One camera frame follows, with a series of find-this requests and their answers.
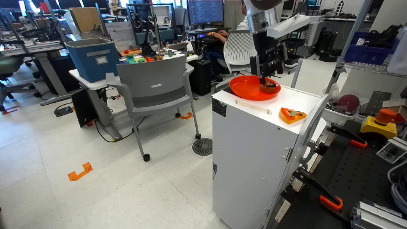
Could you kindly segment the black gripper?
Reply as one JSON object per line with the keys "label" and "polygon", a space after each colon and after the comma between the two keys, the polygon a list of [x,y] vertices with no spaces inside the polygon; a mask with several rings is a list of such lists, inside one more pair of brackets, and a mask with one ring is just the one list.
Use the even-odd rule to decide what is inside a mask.
{"label": "black gripper", "polygon": [[273,77],[284,73],[284,58],[282,46],[277,39],[266,32],[254,35],[256,55],[251,58],[251,70],[259,77]]}

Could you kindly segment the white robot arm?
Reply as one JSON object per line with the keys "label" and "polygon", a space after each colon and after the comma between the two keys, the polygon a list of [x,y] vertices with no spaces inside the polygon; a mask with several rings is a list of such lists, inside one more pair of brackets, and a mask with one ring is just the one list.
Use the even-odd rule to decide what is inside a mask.
{"label": "white robot arm", "polygon": [[263,78],[274,73],[273,61],[278,59],[279,40],[289,33],[307,27],[311,17],[296,14],[280,22],[278,7],[283,0],[243,0],[247,8],[250,32],[254,36],[256,56],[256,70]]}

